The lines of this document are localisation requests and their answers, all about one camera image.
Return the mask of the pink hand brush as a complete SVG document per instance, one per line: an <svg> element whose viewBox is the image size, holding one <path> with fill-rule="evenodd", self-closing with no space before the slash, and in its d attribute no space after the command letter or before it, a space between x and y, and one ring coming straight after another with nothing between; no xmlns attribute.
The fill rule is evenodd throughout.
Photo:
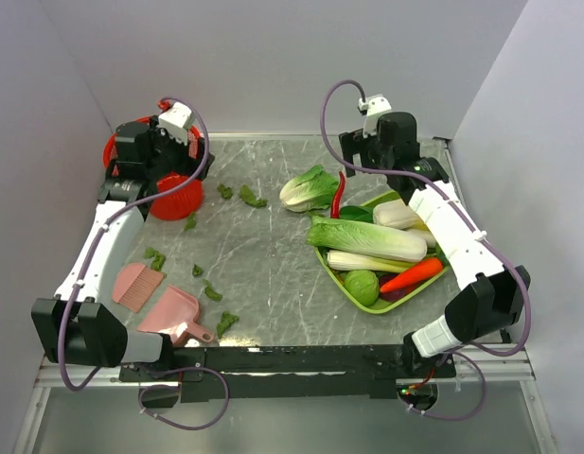
<svg viewBox="0 0 584 454"><path fill-rule="evenodd" d="M116 277L112 299L138 313L163 280L162 272L154 271L142 263L132 263Z"/></svg>

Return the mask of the pink dustpan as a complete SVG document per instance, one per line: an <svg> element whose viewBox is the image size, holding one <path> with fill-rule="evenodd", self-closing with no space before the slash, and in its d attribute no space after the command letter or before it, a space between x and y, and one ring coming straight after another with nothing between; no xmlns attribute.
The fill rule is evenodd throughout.
<svg viewBox="0 0 584 454"><path fill-rule="evenodd" d="M166 334L174 347L184 347L191 338L210 343L215 335L198 323L200 313L199 302L194 296L168 285L137 330Z"/></svg>

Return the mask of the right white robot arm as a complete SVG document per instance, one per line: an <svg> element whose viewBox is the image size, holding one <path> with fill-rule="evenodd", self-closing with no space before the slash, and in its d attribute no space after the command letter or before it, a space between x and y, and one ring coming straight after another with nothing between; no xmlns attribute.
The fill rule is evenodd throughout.
<svg viewBox="0 0 584 454"><path fill-rule="evenodd" d="M435 357L528 321L530 276L524 267L510 265L474 226L443 166L421 156L412 114L370 104L359 111L363 128L339 136L346 174L386 176L389 187L434 235L459 287L442 316L406 337L403 369L424 376Z"/></svg>

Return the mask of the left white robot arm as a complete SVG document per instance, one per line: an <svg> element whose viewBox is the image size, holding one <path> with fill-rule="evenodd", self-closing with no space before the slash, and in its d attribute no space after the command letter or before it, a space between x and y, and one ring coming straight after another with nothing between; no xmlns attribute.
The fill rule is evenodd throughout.
<svg viewBox="0 0 584 454"><path fill-rule="evenodd" d="M179 195L206 176L213 161L205 128L181 103L158 115L121 124L111 139L115 153L99 189L92 228L75 265L50 298L31 309L46 358L62 375L67 366L100 368L142 363L155 380L176 366L168 335L129 330L106 307L120 298L115 281L153 203Z"/></svg>

